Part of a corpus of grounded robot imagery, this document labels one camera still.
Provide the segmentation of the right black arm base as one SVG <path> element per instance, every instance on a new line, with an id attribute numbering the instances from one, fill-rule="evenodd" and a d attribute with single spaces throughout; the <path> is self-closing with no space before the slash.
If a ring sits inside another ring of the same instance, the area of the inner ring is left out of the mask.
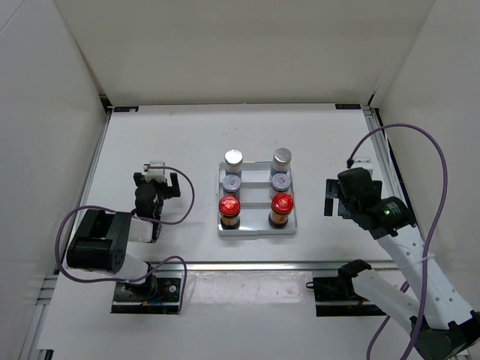
<path id="1" fill-rule="evenodd" d="M 360 272 L 371 270 L 370 264 L 361 259 L 348 262 L 337 270 L 334 277 L 313 277 L 305 284 L 313 290 L 317 317 L 377 317 L 384 316 L 375 304 L 357 295 L 353 278 Z"/>

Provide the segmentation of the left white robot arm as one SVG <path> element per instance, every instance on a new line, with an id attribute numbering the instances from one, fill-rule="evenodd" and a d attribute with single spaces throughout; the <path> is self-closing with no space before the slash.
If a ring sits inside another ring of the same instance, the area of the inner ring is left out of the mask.
<path id="1" fill-rule="evenodd" d="M 156 277 L 146 274 L 152 267 L 128 255 L 127 246 L 158 240 L 164 201 L 181 196 L 178 174 L 172 172 L 169 177 L 167 180 L 162 169 L 134 173 L 135 208 L 131 213 L 89 209 L 67 249 L 67 265 L 112 275 L 141 300 L 156 297 Z"/>

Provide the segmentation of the red-lid sauce jar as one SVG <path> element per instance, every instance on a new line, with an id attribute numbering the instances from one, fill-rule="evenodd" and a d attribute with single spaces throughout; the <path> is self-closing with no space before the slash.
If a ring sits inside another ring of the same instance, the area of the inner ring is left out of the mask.
<path id="1" fill-rule="evenodd" d="M 224 196 L 218 204 L 220 224 L 224 229 L 235 229 L 240 224 L 241 203 L 235 196 Z"/>
<path id="2" fill-rule="evenodd" d="M 271 212 L 268 216 L 269 223 L 275 228 L 285 227 L 294 205 L 294 199 L 290 194 L 278 193 L 275 195 L 271 200 Z"/>

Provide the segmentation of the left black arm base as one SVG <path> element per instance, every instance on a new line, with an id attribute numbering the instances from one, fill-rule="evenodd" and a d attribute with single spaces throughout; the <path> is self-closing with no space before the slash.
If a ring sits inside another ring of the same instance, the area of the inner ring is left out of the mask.
<path id="1" fill-rule="evenodd" d="M 178 315 L 182 309 L 185 272 L 159 271 L 144 283 L 117 283 L 111 314 Z"/>

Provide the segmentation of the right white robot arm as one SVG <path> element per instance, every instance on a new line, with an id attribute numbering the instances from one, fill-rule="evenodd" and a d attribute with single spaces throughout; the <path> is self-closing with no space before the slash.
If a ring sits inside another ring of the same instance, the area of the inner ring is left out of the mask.
<path id="1" fill-rule="evenodd" d="M 383 197 L 381 181 L 359 167 L 327 179 L 326 216 L 332 215 L 335 200 L 339 216 L 370 233 L 415 294 L 410 297 L 357 259 L 338 270 L 334 288 L 341 297 L 373 302 L 407 332 L 423 359 L 450 359 L 479 342 L 479 313 L 425 249 L 412 212 L 400 198 Z"/>

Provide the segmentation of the small silver-lid jar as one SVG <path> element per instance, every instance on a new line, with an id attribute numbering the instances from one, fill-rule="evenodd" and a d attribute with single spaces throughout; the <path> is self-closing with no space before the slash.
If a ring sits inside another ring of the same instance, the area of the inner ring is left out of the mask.
<path id="1" fill-rule="evenodd" d="M 290 190 L 291 179 L 288 173 L 277 172 L 271 178 L 269 196 L 273 199 L 278 194 L 285 194 Z"/>
<path id="2" fill-rule="evenodd" d="M 222 189 L 224 196 L 232 196 L 239 198 L 242 180 L 236 174 L 227 174 L 222 180 Z"/>

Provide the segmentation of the tall blue-label bottle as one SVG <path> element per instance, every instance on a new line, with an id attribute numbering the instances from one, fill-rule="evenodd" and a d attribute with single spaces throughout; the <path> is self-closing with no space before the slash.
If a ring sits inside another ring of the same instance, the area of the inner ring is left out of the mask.
<path id="1" fill-rule="evenodd" d="M 237 149 L 230 149 L 224 155 L 225 173 L 242 177 L 243 154 Z"/>
<path id="2" fill-rule="evenodd" d="M 269 178 L 277 173 L 287 174 L 290 171 L 292 153 L 288 148 L 278 148 L 274 151 Z"/>

